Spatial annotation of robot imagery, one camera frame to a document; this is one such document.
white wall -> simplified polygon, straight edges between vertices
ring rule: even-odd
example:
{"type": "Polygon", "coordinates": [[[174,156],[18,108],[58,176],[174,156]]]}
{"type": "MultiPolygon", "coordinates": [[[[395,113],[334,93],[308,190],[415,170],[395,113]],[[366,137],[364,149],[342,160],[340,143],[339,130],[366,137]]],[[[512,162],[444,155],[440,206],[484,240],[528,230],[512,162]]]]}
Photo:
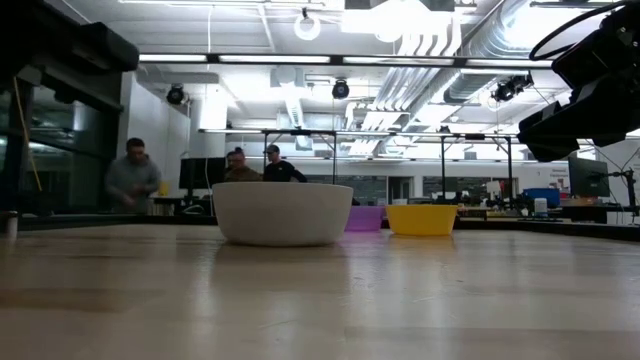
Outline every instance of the white wall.
{"type": "Polygon", "coordinates": [[[124,155],[127,139],[144,140],[162,180],[169,184],[169,196],[181,196],[180,155],[189,149],[190,119],[140,85],[135,73],[123,75],[122,89],[125,111],[120,117],[118,153],[124,155]]]}
{"type": "MultiPolygon", "coordinates": [[[[636,180],[636,183],[634,184],[636,198],[640,197],[640,156],[636,153],[639,147],[640,141],[625,140],[617,144],[600,148],[600,152],[596,155],[596,158],[599,161],[604,161],[608,164],[609,172],[619,171],[618,167],[622,167],[627,161],[629,161],[623,170],[631,168],[634,171],[634,178],[636,180]]],[[[612,198],[611,201],[615,202],[617,200],[617,202],[624,206],[629,205],[627,186],[623,183],[621,178],[610,177],[609,189],[615,196],[615,199],[612,198]]],[[[616,217],[615,213],[609,214],[609,223],[629,224],[631,221],[631,214],[625,214],[624,220],[621,216],[616,217]]],[[[635,218],[635,222],[640,223],[640,219],[635,218]]]]}

computer screen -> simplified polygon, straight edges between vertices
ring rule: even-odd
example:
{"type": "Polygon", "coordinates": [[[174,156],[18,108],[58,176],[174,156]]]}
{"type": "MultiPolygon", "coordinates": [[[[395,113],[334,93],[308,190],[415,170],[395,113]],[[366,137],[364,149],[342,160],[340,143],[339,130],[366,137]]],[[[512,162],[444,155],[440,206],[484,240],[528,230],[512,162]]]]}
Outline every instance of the computer screen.
{"type": "Polygon", "coordinates": [[[205,168],[209,185],[224,182],[225,158],[182,159],[180,161],[180,188],[189,189],[191,185],[193,189],[207,189],[205,168]]]}
{"type": "Polygon", "coordinates": [[[607,163],[575,157],[569,158],[571,195],[608,197],[609,169],[607,163]]]}

ceiling light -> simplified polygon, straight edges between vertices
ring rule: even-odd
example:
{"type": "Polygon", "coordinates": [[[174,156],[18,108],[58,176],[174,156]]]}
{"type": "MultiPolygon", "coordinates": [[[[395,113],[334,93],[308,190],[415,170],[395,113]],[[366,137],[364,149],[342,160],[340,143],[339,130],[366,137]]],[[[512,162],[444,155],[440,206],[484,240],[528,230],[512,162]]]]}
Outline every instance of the ceiling light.
{"type": "Polygon", "coordinates": [[[406,161],[404,158],[373,158],[373,161],[406,161]]]}
{"type": "Polygon", "coordinates": [[[293,23],[293,32],[296,36],[305,41],[312,41],[320,35],[320,30],[320,19],[313,14],[308,14],[306,8],[302,8],[302,15],[299,15],[293,23]],[[311,21],[311,28],[306,31],[302,30],[302,22],[305,20],[311,21]]]}
{"type": "Polygon", "coordinates": [[[206,55],[198,54],[140,54],[141,63],[183,62],[194,63],[207,62],[206,55]]]}
{"type": "Polygon", "coordinates": [[[354,135],[354,136],[390,136],[390,132],[385,131],[337,131],[337,135],[354,135]]]}
{"type": "Polygon", "coordinates": [[[333,158],[323,158],[320,156],[283,156],[286,160],[333,160],[333,158]]]}
{"type": "Polygon", "coordinates": [[[243,129],[200,129],[204,133],[212,134],[261,134],[260,130],[243,130],[243,129]]]}
{"type": "Polygon", "coordinates": [[[460,69],[463,75],[528,75],[528,70],[509,69],[460,69]]]}
{"type": "Polygon", "coordinates": [[[269,63],[269,64],[328,64],[329,56],[291,55],[220,55],[222,63],[269,63]]]}
{"type": "Polygon", "coordinates": [[[255,8],[256,5],[261,4],[265,7],[277,7],[277,8],[300,8],[306,7],[309,9],[324,9],[325,4],[323,2],[300,2],[296,0],[228,0],[228,1],[215,1],[215,0],[119,0],[122,4],[138,4],[138,5],[167,5],[175,7],[204,7],[204,6],[224,6],[224,7],[251,7],[255,8]]]}
{"type": "Polygon", "coordinates": [[[383,56],[345,56],[345,64],[389,65],[389,66],[451,66],[453,59],[437,57],[383,57],[383,56]]]}
{"type": "Polygon", "coordinates": [[[468,59],[466,66],[479,68],[551,69],[552,60],[527,59],[468,59]]]}

yellow cup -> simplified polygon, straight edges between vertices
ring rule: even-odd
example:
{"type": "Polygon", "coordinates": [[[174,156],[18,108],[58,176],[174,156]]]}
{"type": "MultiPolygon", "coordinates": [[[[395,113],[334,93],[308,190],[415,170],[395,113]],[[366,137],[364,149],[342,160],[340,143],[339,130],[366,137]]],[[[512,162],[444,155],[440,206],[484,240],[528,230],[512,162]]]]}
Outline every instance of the yellow cup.
{"type": "Polygon", "coordinates": [[[158,196],[169,196],[169,183],[161,181],[158,187],[158,196]]]}

man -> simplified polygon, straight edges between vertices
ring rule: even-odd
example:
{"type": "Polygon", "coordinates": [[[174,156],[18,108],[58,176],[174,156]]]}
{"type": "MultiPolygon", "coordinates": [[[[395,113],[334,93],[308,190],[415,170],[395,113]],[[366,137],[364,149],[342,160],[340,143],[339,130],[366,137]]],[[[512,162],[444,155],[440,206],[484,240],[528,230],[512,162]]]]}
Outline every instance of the man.
{"type": "Polygon", "coordinates": [[[244,155],[244,150],[242,150],[242,148],[241,148],[241,147],[237,147],[237,148],[235,148],[233,151],[229,151],[229,152],[227,153],[227,167],[224,169],[224,173],[225,173],[225,175],[226,175],[229,171],[233,170],[233,167],[231,166],[231,161],[232,161],[232,157],[233,157],[233,155],[234,155],[234,154],[236,154],[236,153],[241,153],[241,154],[243,154],[243,155],[244,155]]]}
{"type": "Polygon", "coordinates": [[[117,212],[145,214],[147,198],[160,185],[160,170],[145,154],[144,141],[127,141],[127,155],[114,160],[105,179],[117,212]]]}
{"type": "Polygon", "coordinates": [[[236,148],[229,155],[230,170],[225,174],[225,182],[262,181],[262,176],[246,165],[246,157],[241,148],[236,148]]]}
{"type": "Polygon", "coordinates": [[[290,182],[292,178],[299,182],[307,182],[307,178],[290,163],[280,159],[280,148],[276,145],[267,147],[270,164],[264,169],[264,181],[290,182]]]}

